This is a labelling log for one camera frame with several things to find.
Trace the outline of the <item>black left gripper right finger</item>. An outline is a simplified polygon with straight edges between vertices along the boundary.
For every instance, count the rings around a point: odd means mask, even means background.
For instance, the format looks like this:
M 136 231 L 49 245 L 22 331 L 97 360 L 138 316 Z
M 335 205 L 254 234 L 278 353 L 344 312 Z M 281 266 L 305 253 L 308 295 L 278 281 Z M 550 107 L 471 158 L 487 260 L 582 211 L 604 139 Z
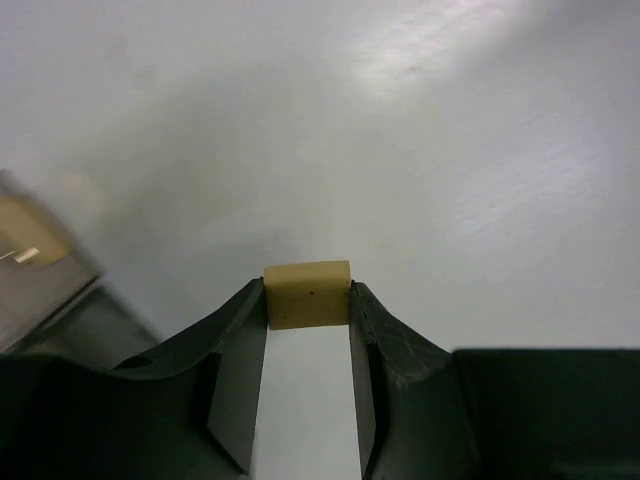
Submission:
M 349 340 L 365 479 L 635 479 L 639 354 L 446 351 L 363 283 Z

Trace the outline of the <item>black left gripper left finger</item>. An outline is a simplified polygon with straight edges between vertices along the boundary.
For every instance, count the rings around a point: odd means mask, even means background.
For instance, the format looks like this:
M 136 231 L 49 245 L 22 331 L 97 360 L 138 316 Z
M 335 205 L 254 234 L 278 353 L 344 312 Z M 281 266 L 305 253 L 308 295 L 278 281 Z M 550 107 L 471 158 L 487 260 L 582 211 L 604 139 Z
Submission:
M 112 369 L 1 359 L 5 479 L 245 479 L 267 319 L 254 279 L 217 311 Z

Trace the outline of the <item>yellow eraser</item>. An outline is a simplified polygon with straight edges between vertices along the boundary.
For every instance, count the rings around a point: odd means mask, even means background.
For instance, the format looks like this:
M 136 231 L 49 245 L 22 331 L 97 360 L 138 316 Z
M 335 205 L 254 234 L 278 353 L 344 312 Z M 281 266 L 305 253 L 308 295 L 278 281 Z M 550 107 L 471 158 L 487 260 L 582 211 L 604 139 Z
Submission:
M 266 267 L 263 282 L 271 330 L 349 323 L 352 277 L 347 260 Z

